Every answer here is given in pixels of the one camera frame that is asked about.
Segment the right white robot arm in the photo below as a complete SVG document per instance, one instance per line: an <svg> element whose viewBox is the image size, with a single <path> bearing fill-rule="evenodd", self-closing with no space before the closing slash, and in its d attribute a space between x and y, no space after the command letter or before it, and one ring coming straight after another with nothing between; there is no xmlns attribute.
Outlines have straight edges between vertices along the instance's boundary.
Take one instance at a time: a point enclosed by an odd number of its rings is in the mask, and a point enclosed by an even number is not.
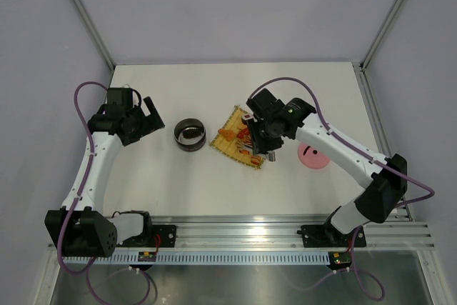
<svg viewBox="0 0 457 305"><path fill-rule="evenodd" d="M338 246L350 239L355 228L370 221L382 224L406 193L403 175L406 160L374 154L352 139L337 139L317 110L300 98L288 103L263 89L246 102L253 116L246 120L253 152L268 155L283 145L283 138L297 140L327 156L346 171L363 191L338 207L318 229L322 246Z"/></svg>

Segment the sushi roll toy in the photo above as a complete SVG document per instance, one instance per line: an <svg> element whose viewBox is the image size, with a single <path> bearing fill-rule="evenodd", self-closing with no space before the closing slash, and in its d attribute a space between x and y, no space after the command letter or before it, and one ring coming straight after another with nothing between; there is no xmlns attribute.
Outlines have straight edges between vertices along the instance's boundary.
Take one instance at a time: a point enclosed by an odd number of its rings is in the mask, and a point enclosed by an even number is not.
<svg viewBox="0 0 457 305"><path fill-rule="evenodd" d="M254 120L254 117L252 114L246 113L241 117L242 122L247 122L250 120Z"/></svg>

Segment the pink round lid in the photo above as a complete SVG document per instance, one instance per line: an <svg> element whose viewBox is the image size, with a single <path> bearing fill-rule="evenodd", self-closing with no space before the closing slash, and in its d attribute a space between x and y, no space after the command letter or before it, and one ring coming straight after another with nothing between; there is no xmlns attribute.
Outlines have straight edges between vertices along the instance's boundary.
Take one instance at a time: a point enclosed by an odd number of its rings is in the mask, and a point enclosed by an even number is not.
<svg viewBox="0 0 457 305"><path fill-rule="evenodd" d="M297 154L299 161L308 169L324 169L331 162L326 155L304 143L299 144Z"/></svg>

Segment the frame post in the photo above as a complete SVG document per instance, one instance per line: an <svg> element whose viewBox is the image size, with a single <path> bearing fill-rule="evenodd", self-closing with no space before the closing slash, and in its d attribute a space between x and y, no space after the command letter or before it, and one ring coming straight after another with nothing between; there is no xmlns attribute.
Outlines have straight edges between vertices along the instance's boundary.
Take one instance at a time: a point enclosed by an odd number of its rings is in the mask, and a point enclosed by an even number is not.
<svg viewBox="0 0 457 305"><path fill-rule="evenodd" d="M110 73L113 74L116 64L111 57L111 54L109 53L109 50L107 49L98 29L96 28L83 0L70 0L70 2L78 14L81 23L84 25L93 45L100 54L101 58L104 60L104 63Z"/></svg>
<svg viewBox="0 0 457 305"><path fill-rule="evenodd" d="M394 25L397 17L401 13L402 8L406 4L407 0L393 0L386 16L384 17L376 35L374 36L367 52L364 54L360 62L360 68L362 72L365 72L374 60L378 50L380 49L383 41L388 36L389 31Z"/></svg>

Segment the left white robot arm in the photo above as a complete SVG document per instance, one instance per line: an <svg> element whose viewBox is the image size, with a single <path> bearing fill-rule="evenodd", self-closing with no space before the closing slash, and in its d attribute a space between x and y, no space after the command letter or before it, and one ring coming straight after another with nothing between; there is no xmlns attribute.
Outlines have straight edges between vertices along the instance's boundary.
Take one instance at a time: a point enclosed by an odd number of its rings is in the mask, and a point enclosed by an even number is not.
<svg viewBox="0 0 457 305"><path fill-rule="evenodd" d="M60 209L50 210L45 227L64 257L110 257L119 244L147 246L157 240L151 217L140 210L106 217L101 211L111 170L121 148L163 129L152 99L132 88L106 90L106 101L82 121L86 148L79 171Z"/></svg>

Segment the metal tongs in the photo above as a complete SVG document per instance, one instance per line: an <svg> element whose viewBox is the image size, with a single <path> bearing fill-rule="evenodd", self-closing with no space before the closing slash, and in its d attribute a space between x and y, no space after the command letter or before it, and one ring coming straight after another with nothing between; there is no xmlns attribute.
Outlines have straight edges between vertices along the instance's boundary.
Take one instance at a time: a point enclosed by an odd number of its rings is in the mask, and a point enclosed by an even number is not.
<svg viewBox="0 0 457 305"><path fill-rule="evenodd" d="M247 154L250 154L252 156L259 156L262 159L265 159L270 162L275 162L276 160L276 154L274 151L267 151L266 153L255 153L253 150L253 145L245 143L243 141L237 141L236 142L236 147L240 152L246 152Z"/></svg>

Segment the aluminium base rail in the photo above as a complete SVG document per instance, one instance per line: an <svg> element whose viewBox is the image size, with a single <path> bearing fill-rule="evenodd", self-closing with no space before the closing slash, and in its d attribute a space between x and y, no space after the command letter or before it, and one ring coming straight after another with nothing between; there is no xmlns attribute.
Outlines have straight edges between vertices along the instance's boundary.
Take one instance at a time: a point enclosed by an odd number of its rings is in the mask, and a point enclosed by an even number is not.
<svg viewBox="0 0 457 305"><path fill-rule="evenodd" d="M322 224L325 215L272 216L154 216L155 225L176 226L177 250L273 251L302 250L297 231L304 224ZM363 228L366 250L434 250L427 223L406 215L388 217Z"/></svg>

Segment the orange cheese wedge toy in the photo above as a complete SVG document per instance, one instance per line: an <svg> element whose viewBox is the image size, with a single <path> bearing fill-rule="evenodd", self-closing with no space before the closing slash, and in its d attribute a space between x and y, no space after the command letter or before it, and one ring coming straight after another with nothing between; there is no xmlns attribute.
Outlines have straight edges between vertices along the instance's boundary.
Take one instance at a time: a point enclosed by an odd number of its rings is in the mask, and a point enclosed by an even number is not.
<svg viewBox="0 0 457 305"><path fill-rule="evenodd" d="M233 141L236 138L236 133L230 129L219 129L218 133L227 141Z"/></svg>

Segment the right frame post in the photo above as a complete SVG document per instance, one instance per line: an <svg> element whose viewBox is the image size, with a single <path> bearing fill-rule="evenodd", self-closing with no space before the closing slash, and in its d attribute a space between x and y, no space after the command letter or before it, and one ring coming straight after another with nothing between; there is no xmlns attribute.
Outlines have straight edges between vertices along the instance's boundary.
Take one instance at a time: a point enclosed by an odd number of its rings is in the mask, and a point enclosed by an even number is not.
<svg viewBox="0 0 457 305"><path fill-rule="evenodd" d="M360 62L360 68L362 72L365 72L374 60L378 50L380 49L383 41L388 36L389 31L394 25L397 17L401 13L402 8L406 4L407 0L393 0L386 16L384 17L376 35L374 36L367 52L364 54Z"/></svg>

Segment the bamboo mat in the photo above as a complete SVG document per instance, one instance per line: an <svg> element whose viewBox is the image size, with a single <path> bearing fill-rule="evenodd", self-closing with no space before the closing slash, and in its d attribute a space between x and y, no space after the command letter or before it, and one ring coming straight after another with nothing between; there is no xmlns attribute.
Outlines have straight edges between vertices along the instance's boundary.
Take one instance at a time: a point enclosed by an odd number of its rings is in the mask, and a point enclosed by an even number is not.
<svg viewBox="0 0 457 305"><path fill-rule="evenodd" d="M243 117L248 112L236 105L225 124L218 130L217 135L210 143L210 147L219 153L244 166L259 170L265 158L254 155L252 140Z"/></svg>

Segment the left frame post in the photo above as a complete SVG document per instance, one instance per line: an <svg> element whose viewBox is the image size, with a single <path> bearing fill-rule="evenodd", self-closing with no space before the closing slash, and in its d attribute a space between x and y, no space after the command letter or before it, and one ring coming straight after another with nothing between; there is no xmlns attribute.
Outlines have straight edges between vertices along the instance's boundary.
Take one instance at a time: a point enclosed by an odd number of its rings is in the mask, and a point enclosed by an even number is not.
<svg viewBox="0 0 457 305"><path fill-rule="evenodd" d="M83 0L70 0L70 2L78 14L81 23L84 25L93 45L100 54L101 58L104 60L104 63L110 73L113 74L116 64L111 57L111 54L109 53L109 50L107 49L98 29L96 28Z"/></svg>

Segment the red sausage toy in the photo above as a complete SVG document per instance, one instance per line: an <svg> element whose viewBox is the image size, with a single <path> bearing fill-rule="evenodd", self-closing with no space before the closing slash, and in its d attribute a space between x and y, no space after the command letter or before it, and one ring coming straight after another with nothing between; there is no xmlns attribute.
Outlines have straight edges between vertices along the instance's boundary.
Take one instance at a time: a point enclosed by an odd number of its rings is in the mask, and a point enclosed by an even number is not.
<svg viewBox="0 0 457 305"><path fill-rule="evenodd" d="M240 130L240 132L237 133L236 137L240 140L244 140L246 137L250 137L250 132L248 128Z"/></svg>

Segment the black seaweed roll toy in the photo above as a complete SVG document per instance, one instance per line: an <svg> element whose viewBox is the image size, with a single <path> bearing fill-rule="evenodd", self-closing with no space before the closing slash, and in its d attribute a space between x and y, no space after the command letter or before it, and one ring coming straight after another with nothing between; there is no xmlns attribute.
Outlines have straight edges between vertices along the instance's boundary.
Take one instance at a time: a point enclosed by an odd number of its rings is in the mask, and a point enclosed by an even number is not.
<svg viewBox="0 0 457 305"><path fill-rule="evenodd" d="M201 136L201 130L196 127L187 127L182 132L184 139L197 139Z"/></svg>

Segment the round metal lunch box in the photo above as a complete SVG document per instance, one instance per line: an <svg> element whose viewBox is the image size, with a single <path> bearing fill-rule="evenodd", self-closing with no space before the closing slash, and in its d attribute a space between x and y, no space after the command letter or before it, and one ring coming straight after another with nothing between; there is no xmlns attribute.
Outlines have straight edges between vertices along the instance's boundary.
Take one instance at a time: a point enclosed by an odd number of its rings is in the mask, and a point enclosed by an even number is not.
<svg viewBox="0 0 457 305"><path fill-rule="evenodd" d="M183 119L174 127L174 140L183 151L198 151L206 143L206 127L198 119Z"/></svg>

